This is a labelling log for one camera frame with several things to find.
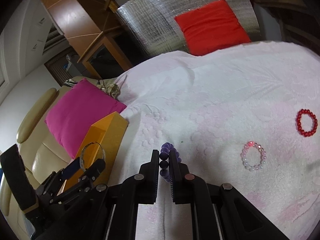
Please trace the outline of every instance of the sofa armrest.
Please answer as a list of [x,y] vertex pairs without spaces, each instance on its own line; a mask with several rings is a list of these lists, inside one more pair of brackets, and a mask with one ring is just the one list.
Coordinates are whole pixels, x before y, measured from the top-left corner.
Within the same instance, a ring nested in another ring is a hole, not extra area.
[[2,176],[0,184],[0,210],[4,216],[9,215],[11,195],[11,189],[9,188],[7,180]]
[[33,129],[42,118],[44,113],[51,106],[52,102],[56,98],[57,90],[55,88],[50,88],[46,93],[44,93],[29,110],[25,118],[23,119],[18,132],[17,132],[17,142],[23,143],[26,141]]

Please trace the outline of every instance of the red bead bracelet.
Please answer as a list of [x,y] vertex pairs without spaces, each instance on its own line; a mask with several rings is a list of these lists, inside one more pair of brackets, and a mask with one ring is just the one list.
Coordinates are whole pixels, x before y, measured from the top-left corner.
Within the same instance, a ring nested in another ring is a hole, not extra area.
[[[302,127],[301,127],[301,116],[302,116],[302,114],[307,114],[313,119],[313,128],[309,132],[304,131],[302,129]],[[316,115],[313,114],[312,112],[310,112],[309,109],[301,109],[298,112],[298,116],[297,116],[297,127],[298,127],[298,132],[301,135],[303,135],[304,137],[309,137],[309,136],[314,135],[316,133],[317,127],[318,127],[318,120],[316,119]]]

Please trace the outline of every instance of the metal bangle bracelet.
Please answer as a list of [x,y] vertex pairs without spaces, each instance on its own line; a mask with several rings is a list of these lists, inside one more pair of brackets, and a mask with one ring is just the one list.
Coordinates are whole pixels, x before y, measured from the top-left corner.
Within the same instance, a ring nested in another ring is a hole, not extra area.
[[81,170],[83,170],[83,172],[86,171],[86,168],[84,167],[84,161],[83,161],[84,152],[85,152],[85,150],[86,150],[90,145],[95,144],[95,143],[99,144],[99,146],[100,146],[100,148],[101,148],[101,150],[102,150],[102,158],[103,158],[104,161],[106,161],[106,151],[102,148],[102,146],[100,145],[100,143],[98,143],[98,142],[88,143],[86,146],[83,147],[83,149],[82,149],[82,151],[81,151],[81,154],[80,154],[80,160],[79,160],[79,162],[80,162],[80,168],[81,168]]

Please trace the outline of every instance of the pink crystal bracelet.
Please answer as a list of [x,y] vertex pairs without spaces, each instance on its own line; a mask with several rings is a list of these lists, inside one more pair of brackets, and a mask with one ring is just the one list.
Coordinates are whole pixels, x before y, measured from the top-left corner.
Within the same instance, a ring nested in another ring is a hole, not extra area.
[[[260,164],[259,165],[255,165],[255,166],[251,166],[249,163],[248,163],[248,158],[247,158],[247,151],[250,147],[255,147],[261,154],[261,161],[260,161]],[[244,145],[244,148],[242,150],[242,153],[241,153],[241,157],[242,157],[242,161],[243,161],[243,165],[245,166],[245,168],[247,170],[250,170],[250,171],[257,171],[257,170],[260,170],[263,168],[263,165],[266,164],[266,152],[265,150],[261,147],[260,144],[257,144],[253,141],[250,141],[248,142],[247,144]]]

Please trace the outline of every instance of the beige leather sofa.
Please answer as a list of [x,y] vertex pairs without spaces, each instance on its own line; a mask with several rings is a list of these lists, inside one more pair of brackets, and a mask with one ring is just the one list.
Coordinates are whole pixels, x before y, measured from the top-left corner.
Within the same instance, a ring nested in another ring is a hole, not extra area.
[[[73,79],[80,81],[83,78],[76,77]],[[97,84],[95,79],[87,78],[87,80],[92,84]],[[113,83],[114,80],[104,80],[105,85]],[[44,123],[46,113],[70,89],[66,86],[62,86],[58,91],[55,88],[49,89],[29,110],[18,129],[19,152],[26,168],[27,177],[34,188],[37,188],[52,171],[65,168],[71,160]],[[22,211],[4,176],[0,185],[0,209],[17,237],[21,240],[30,239],[26,231]]]

